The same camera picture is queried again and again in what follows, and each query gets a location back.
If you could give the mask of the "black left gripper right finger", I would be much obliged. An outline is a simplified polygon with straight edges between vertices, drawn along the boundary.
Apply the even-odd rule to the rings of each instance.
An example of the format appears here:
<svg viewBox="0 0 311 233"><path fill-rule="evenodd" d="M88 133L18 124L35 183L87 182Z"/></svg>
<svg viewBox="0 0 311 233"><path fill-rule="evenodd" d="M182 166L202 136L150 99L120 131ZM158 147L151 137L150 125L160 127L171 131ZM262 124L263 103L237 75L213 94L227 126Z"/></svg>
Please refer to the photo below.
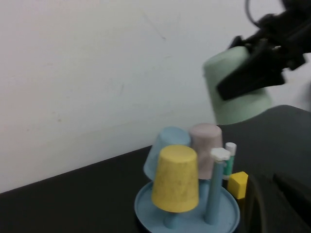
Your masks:
<svg viewBox="0 0 311 233"><path fill-rule="evenodd" d="M311 189L282 173L274 174L274 232L311 231Z"/></svg>

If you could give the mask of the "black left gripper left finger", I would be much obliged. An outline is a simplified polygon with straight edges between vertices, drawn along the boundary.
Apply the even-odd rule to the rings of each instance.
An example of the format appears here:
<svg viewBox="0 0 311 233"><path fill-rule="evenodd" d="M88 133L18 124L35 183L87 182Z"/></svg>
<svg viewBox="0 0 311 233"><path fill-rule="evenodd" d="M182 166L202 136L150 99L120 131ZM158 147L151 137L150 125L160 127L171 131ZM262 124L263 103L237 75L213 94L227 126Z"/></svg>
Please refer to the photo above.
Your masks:
<svg viewBox="0 0 311 233"><path fill-rule="evenodd" d="M305 233L307 224L277 184L249 175L242 218L247 233Z"/></svg>

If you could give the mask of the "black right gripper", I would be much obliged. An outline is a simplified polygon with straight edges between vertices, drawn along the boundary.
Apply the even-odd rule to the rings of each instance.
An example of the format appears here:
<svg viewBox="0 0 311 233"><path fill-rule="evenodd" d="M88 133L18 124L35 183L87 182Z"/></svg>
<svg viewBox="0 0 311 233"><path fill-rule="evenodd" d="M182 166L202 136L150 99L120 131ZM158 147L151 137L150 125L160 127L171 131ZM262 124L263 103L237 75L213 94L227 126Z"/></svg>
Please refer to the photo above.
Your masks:
<svg viewBox="0 0 311 233"><path fill-rule="evenodd" d="M286 9L266 14L256 22L258 31L243 40L236 36L228 49L246 47L253 52L218 85L223 100L231 100L261 88L285 84L282 70L295 70L311 52L310 9Z"/></svg>

